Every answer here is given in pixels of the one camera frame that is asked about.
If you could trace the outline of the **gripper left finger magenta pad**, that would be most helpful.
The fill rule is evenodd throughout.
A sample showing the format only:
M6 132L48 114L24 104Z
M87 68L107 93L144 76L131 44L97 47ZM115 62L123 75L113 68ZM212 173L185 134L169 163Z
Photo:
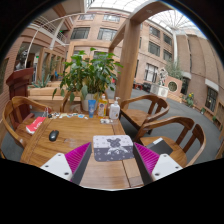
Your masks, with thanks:
M57 153L41 169L79 185L91 153L91 143L86 143L66 154Z

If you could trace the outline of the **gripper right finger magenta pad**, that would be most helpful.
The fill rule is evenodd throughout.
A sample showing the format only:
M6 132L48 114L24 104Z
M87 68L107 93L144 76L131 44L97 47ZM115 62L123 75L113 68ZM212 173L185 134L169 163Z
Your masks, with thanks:
M168 154L157 154L138 143L133 145L133 154L143 182L154 182L182 169Z

